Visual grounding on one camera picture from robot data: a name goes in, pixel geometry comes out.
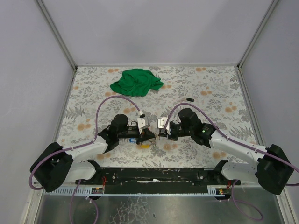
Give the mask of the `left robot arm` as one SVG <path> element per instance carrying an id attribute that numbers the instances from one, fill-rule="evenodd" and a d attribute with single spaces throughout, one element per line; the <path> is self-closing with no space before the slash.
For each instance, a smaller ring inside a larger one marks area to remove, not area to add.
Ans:
<path id="1" fill-rule="evenodd" d="M 30 168 L 30 178 L 35 178 L 46 192 L 52 192 L 65 182 L 90 180 L 96 173 L 94 157 L 119 145 L 121 139 L 135 139 L 137 144 L 155 139 L 149 129 L 148 118 L 143 114 L 131 126 L 124 114 L 117 114 L 107 128 L 97 137 L 79 146 L 64 148 L 57 142 L 47 146 Z"/>

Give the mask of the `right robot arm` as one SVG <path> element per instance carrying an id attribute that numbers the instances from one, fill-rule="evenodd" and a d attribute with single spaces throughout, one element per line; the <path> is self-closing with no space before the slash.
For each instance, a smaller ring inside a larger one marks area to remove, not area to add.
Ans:
<path id="1" fill-rule="evenodd" d="M 266 191 L 279 195 L 294 172 L 282 148 L 250 144 L 225 134 L 216 125 L 203 123 L 190 108 L 178 113 L 179 122 L 168 117 L 157 120 L 159 136 L 177 141 L 179 137 L 191 137 L 197 144 L 231 154 L 243 161 L 240 165 L 225 162 L 221 174 L 228 180 L 258 183 Z"/>

